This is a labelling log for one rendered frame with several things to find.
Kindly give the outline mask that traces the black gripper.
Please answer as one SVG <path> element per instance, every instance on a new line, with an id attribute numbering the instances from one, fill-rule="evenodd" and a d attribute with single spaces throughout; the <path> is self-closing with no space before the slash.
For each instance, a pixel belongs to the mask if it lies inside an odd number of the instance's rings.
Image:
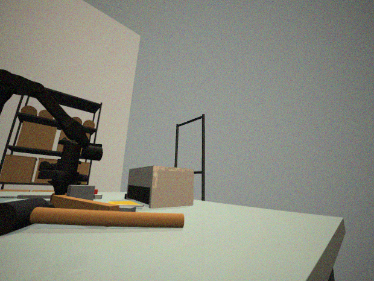
<path id="1" fill-rule="evenodd" d="M 65 195 L 68 185 L 80 185 L 81 182 L 88 182 L 89 177 L 77 172 L 78 164 L 81 164 L 78 157 L 61 156 L 59 170 L 41 170 L 37 179 L 52 179 L 48 181 L 53 188 L 55 195 Z"/>

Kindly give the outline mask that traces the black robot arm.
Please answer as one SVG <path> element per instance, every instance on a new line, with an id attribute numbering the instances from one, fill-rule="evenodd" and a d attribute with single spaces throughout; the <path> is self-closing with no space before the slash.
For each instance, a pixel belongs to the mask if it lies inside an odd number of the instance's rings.
<path id="1" fill-rule="evenodd" d="M 0 115 L 12 94 L 28 95 L 35 97 L 44 108 L 54 117 L 60 124 L 63 132 L 69 138 L 63 138 L 58 144 L 63 145 L 62 156 L 80 157 L 89 160 L 101 160 L 103 156 L 102 144 L 90 143 L 86 136 L 86 128 L 77 120 L 69 116 L 55 101 L 45 87 L 35 81 L 31 81 L 20 75 L 12 74 L 4 69 L 0 69 Z M 50 164 L 49 162 L 41 162 L 39 171 L 41 170 L 59 170 L 60 162 Z"/>

